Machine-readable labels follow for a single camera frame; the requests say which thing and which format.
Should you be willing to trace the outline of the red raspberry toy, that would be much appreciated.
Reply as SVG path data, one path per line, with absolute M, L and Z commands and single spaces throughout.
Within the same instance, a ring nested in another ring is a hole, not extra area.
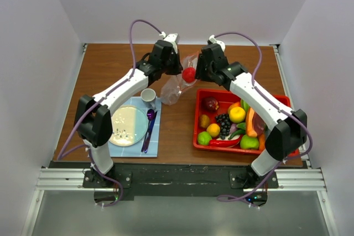
M 193 67 L 187 67 L 182 71 L 182 79 L 186 83 L 193 83 L 195 81 L 196 70 Z

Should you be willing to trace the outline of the clear orange zip top bag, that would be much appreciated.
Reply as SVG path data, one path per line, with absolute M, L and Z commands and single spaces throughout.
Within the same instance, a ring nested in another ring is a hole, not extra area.
M 181 61 L 183 70 L 187 67 L 193 67 L 196 69 L 198 55 L 199 53 L 193 53 L 183 58 Z M 172 76 L 161 89 L 161 102 L 169 106 L 176 104 L 182 94 L 190 89 L 194 84 L 196 84 L 196 81 L 197 80 L 195 79 L 193 83 L 186 83 L 182 79 L 182 73 L 176 76 Z

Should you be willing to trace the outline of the yellow lemon toy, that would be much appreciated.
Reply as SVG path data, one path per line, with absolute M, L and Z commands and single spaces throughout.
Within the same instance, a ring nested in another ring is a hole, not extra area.
M 246 118 L 246 112 L 243 108 L 241 107 L 234 107 L 230 109 L 229 113 L 229 119 L 232 123 L 242 123 L 245 118 Z

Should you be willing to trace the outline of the brown kiwi fruit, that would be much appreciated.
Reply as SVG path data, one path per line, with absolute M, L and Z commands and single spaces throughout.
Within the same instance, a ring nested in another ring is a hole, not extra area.
M 210 118 L 206 114 L 199 116 L 199 127 L 206 129 L 210 125 Z

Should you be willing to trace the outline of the orange toy fruit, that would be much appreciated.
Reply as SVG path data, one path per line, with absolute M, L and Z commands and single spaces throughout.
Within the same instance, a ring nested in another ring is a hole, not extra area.
M 217 123 L 210 124 L 206 129 L 212 138 L 217 138 L 220 134 L 220 130 L 220 126 Z

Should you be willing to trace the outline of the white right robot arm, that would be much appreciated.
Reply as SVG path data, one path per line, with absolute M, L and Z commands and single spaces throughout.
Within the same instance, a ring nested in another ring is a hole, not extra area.
M 307 141 L 307 115 L 280 103 L 239 62 L 229 63 L 220 44 L 201 49 L 196 79 L 214 82 L 245 100 L 265 122 L 270 133 L 265 150 L 251 163 L 247 183 L 254 188 L 266 181 L 266 174 Z

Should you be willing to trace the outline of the red plastic tray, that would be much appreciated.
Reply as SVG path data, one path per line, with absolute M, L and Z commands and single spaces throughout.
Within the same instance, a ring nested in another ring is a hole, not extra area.
M 231 92 L 196 93 L 194 147 L 201 150 L 260 155 L 267 126 L 246 102 Z

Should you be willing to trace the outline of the grey small cup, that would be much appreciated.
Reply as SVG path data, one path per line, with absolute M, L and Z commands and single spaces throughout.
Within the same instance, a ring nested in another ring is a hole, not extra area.
M 156 111 L 156 100 L 157 94 L 156 92 L 151 89 L 151 88 L 146 88 L 141 91 L 140 93 L 140 98 L 143 101 L 143 103 L 147 106 L 147 108 L 152 109 L 153 111 Z

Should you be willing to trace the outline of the black grape bunch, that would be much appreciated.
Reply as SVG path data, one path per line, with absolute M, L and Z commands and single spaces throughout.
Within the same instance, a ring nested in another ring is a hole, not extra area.
M 220 126 L 219 138 L 225 140 L 230 133 L 231 121 L 227 113 L 219 114 L 215 117 L 216 123 Z

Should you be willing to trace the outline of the purple spoon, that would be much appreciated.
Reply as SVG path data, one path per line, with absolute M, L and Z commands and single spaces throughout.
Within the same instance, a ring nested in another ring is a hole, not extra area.
M 151 123 L 151 121 L 153 120 L 154 116 L 155 116 L 155 111 L 154 111 L 153 109 L 148 109 L 148 111 L 147 111 L 147 118 L 148 118 L 148 121 L 149 121 L 149 122 L 148 122 L 148 128 L 149 128 L 150 123 Z M 145 136 L 144 136 L 144 140 L 143 140 L 143 145 L 142 145 L 142 148 L 141 148 L 141 152 L 144 151 L 144 143 L 145 143 L 146 138 L 147 138 L 147 136 L 148 136 L 148 130 L 149 130 L 149 129 L 147 129 L 147 132 L 146 132 L 146 134 L 145 134 Z

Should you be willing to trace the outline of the blue knife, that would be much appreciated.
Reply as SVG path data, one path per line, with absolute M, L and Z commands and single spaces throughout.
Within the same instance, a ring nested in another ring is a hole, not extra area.
M 152 131 L 153 131 L 153 127 L 154 127 L 156 116 L 157 116 L 157 111 L 155 111 L 155 116 L 154 116 L 153 120 L 151 121 L 150 126 L 148 128 L 149 129 L 148 130 L 148 136 L 147 136 L 146 141 L 144 143 L 144 153 L 146 153 L 147 150 L 148 150 L 148 146 L 149 146 L 149 142 L 150 142 L 150 139 L 151 139 L 151 134 L 152 134 Z

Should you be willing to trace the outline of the green pepper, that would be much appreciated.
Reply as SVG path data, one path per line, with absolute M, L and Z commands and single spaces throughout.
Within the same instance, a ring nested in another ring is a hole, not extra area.
M 230 136 L 228 137 L 228 140 L 231 140 L 233 137 L 236 135 L 245 135 L 246 133 L 246 123 L 238 123 L 234 125 L 235 131 L 233 131 Z

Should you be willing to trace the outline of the green lime left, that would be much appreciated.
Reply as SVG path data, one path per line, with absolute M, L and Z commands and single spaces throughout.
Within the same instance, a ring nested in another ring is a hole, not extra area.
M 201 132 L 197 135 L 197 143 L 199 145 L 209 145 L 212 137 L 209 135 L 207 131 Z

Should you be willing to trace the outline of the green apple right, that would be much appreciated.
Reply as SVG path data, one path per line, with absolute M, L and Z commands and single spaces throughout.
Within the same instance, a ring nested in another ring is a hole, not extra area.
M 257 137 L 244 135 L 240 141 L 240 148 L 244 150 L 258 150 L 259 140 Z

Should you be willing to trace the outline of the blue checked placemat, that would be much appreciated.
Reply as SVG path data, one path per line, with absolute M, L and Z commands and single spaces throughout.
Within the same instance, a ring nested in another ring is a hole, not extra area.
M 110 156 L 112 158 L 156 158 L 158 156 L 158 142 L 160 131 L 160 120 L 162 114 L 162 103 L 159 97 L 156 98 L 155 104 L 157 107 L 157 117 L 155 119 L 152 136 L 146 153 L 141 152 L 143 146 L 143 140 L 147 130 L 140 129 L 138 135 L 142 136 L 142 139 L 130 146 L 118 146 L 116 144 L 108 142 L 110 150 Z

